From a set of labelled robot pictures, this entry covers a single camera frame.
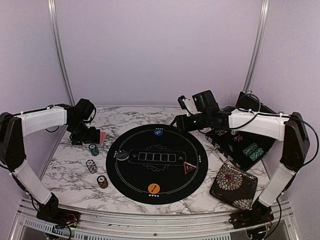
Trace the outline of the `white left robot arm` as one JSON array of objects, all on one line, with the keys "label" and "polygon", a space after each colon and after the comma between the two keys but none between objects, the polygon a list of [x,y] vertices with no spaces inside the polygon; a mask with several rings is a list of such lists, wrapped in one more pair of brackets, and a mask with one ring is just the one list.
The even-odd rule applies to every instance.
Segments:
[{"label": "white left robot arm", "polygon": [[75,223],[80,213],[59,207],[58,198],[41,182],[27,161],[25,138],[42,130],[66,126],[72,145],[99,144],[101,131],[90,126],[96,113],[94,104],[82,98],[74,106],[61,103],[0,115],[0,161],[18,186],[38,203],[38,219],[57,224]]}]

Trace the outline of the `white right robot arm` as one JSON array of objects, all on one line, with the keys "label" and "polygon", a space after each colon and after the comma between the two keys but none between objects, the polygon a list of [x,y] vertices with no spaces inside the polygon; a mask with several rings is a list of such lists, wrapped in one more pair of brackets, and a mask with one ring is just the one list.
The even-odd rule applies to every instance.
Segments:
[{"label": "white right robot arm", "polygon": [[[214,150],[225,157],[210,193],[238,209],[230,216],[230,223],[241,228],[272,221],[272,204],[307,164],[309,124],[302,115],[274,112],[256,95],[246,92],[239,94],[235,106],[224,108],[219,107],[210,90],[192,98],[180,96],[177,101],[185,110],[172,122],[177,130],[201,132]],[[255,196],[256,181],[245,173],[277,141],[283,144],[279,166],[261,194]]]}]

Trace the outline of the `blue small blind button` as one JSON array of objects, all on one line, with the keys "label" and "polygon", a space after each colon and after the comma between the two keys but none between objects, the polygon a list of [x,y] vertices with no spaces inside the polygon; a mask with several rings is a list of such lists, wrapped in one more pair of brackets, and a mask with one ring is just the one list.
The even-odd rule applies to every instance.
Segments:
[{"label": "blue small blind button", "polygon": [[163,130],[161,130],[161,129],[156,129],[154,132],[154,135],[156,135],[156,136],[162,136],[163,135]]}]

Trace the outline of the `red triangular marker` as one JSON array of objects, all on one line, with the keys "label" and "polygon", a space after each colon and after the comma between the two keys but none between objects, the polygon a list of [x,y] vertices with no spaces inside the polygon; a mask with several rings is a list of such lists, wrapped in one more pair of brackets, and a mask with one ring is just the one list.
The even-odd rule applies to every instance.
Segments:
[{"label": "red triangular marker", "polygon": [[184,162],[183,163],[183,167],[184,167],[184,174],[187,175],[188,173],[194,171],[197,169],[197,166],[191,164],[191,163],[188,163],[188,162]]}]

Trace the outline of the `orange big blind button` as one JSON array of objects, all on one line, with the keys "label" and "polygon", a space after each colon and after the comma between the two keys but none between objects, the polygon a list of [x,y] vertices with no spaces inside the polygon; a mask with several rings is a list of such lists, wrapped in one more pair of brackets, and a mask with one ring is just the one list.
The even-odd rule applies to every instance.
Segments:
[{"label": "orange big blind button", "polygon": [[157,183],[151,183],[148,186],[148,192],[150,194],[158,194],[160,192],[160,186]]}]

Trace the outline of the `green poker chip stack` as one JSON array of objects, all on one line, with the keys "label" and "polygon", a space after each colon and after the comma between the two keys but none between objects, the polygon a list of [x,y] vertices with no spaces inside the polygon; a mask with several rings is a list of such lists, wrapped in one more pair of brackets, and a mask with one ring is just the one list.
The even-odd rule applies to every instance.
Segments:
[{"label": "green poker chip stack", "polygon": [[96,145],[96,144],[94,144],[94,143],[92,143],[92,144],[90,144],[89,146],[88,146],[88,149],[89,149],[89,151],[90,151],[90,153],[91,153],[91,155],[92,156],[98,156],[99,155],[99,149],[98,149],[98,146]]}]

